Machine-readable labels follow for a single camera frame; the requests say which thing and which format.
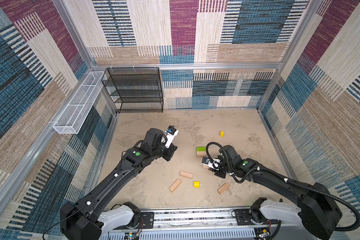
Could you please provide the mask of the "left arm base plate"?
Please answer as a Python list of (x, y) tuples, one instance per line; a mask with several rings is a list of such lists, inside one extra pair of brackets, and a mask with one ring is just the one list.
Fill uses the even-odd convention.
[(115, 230), (134, 230), (137, 231), (141, 225), (143, 225), (143, 229), (152, 229), (155, 219), (155, 213), (154, 212), (141, 212), (140, 218), (143, 220), (139, 221), (136, 226), (121, 226), (118, 228), (115, 228)]

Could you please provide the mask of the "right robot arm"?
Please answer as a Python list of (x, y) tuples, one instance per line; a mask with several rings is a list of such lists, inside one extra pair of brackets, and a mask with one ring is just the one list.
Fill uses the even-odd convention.
[(233, 146), (211, 142), (206, 148), (211, 145), (219, 147), (219, 171), (229, 174), (238, 184), (253, 182), (287, 198), (301, 209), (298, 217), (308, 232), (321, 240), (330, 239), (343, 214), (324, 185), (310, 185), (293, 179), (288, 183), (286, 176), (253, 159), (242, 159)]

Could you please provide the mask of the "natural wood rectangular block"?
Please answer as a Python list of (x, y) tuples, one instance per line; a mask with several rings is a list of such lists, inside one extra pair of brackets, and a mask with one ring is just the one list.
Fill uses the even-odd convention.
[(197, 151), (196, 156), (197, 156), (197, 158), (206, 157), (207, 153), (205, 151)]

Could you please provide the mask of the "green wood block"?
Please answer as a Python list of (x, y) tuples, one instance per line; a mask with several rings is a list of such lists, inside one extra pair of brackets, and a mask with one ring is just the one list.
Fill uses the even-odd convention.
[(205, 151), (206, 151), (206, 147), (196, 147), (196, 151), (197, 151), (197, 152), (205, 152)]

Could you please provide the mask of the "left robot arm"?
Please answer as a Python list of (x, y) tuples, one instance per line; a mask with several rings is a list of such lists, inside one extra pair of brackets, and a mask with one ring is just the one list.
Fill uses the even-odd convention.
[(171, 160), (178, 148), (173, 144), (178, 133), (174, 126), (169, 126), (165, 132), (149, 129), (145, 138), (128, 149), (114, 170), (94, 189), (76, 203), (63, 205), (60, 210), (62, 234), (69, 240), (97, 240), (119, 227), (138, 227), (141, 211), (131, 202), (110, 211), (105, 211), (105, 208), (130, 180), (154, 160)]

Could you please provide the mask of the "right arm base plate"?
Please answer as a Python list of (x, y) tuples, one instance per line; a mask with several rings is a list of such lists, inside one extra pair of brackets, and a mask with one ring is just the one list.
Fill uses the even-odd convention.
[(255, 222), (252, 215), (249, 213), (250, 209), (241, 208), (233, 209), (231, 211), (231, 216), (237, 221), (238, 226), (276, 226), (279, 223), (279, 220), (266, 220), (263, 219), (259, 223)]

